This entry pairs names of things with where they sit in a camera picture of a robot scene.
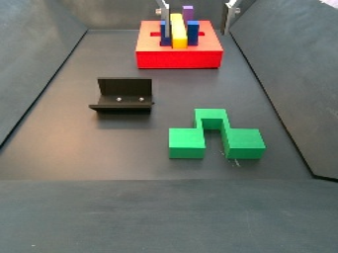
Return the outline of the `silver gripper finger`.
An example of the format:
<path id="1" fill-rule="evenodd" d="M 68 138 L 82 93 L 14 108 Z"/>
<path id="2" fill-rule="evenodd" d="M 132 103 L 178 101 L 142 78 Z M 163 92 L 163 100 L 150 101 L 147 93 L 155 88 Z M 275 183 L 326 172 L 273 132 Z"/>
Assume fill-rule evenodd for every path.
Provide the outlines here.
<path id="1" fill-rule="evenodd" d="M 235 18 L 235 15 L 241 13 L 239 4 L 241 4 L 241 0 L 229 0 L 225 3 L 225 7 L 226 7 L 225 33 L 229 33 L 231 20 Z"/>
<path id="2" fill-rule="evenodd" d="M 156 0 L 159 9 L 156 14 L 162 16 L 162 19 L 166 21 L 166 37 L 170 37 L 170 4 L 166 0 Z"/>

